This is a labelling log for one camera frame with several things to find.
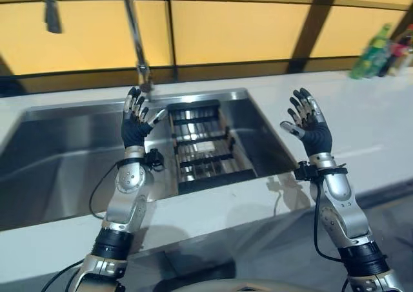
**robotic arm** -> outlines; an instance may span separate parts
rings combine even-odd
[[[348,183],[347,170],[337,166],[331,155],[332,136],[321,109],[307,90],[295,90],[293,94],[296,98],[291,97],[290,102],[298,114],[292,109],[288,109],[288,113],[295,124],[283,121],[280,126],[303,142],[309,165],[300,162],[294,173],[298,180],[311,181],[316,222],[319,216],[341,259],[319,252],[315,242],[318,253],[344,264],[353,291],[404,292],[395,272],[387,265],[386,256],[374,241],[367,218]]]
[[[122,139],[125,158],[117,164],[116,189],[109,202],[102,228],[92,252],[74,277],[69,291],[120,292],[124,291],[117,279],[122,278],[134,233],[141,227],[146,210],[148,192],[145,189],[145,137],[162,120],[167,111],[159,111],[148,121],[148,107],[142,108],[145,97],[132,88],[123,109]]]

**plastic bottle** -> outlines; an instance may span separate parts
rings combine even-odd
[[[378,76],[383,77],[387,74],[389,68],[401,57],[408,48],[413,36],[413,24],[410,24],[407,29],[395,38],[395,42],[391,46],[392,55],[387,59],[387,62],[381,67]]]
[[[393,67],[390,68],[388,74],[391,76],[399,76],[406,70],[411,62],[413,61],[413,40],[410,44],[410,47],[405,51],[405,53],[400,56],[397,61],[394,63]]]
[[[386,47],[388,45],[387,34],[390,27],[391,24],[384,24],[379,33],[370,40],[364,53],[358,58],[353,69],[350,71],[351,78],[360,79],[364,77],[367,72],[369,75],[372,75],[373,73],[373,75],[377,74],[381,67],[378,67],[377,63],[375,63],[375,65],[372,64],[378,56],[383,56],[383,53],[386,52]]]

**faucet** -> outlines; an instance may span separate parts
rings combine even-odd
[[[149,65],[146,62],[145,55],[143,53],[142,39],[139,32],[139,27],[136,21],[136,13],[134,7],[134,0],[123,0],[126,8],[126,14],[128,17],[128,23],[132,39],[134,40],[136,58],[137,58],[137,73],[138,77],[142,77],[142,84],[139,88],[142,92],[147,93],[146,98],[150,100],[150,91],[152,90],[152,74],[149,69]],[[57,9],[56,0],[46,0],[46,15],[45,23],[47,24],[47,30],[55,34],[61,34],[62,28],[60,24],[59,11]]]

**sink basin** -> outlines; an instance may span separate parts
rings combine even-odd
[[[172,103],[217,99],[231,134],[250,159],[256,177],[291,171],[295,162],[245,89],[155,96],[148,115]],[[123,158],[123,101],[28,109],[0,156],[0,230],[89,213],[88,199],[99,179]],[[179,194],[177,164],[168,121],[145,141],[157,148],[165,170],[153,172],[148,201]],[[96,192],[93,207],[106,209],[114,191],[114,169]]]

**dish drying rack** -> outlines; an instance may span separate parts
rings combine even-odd
[[[168,115],[179,194],[257,178],[218,100],[169,105]]]

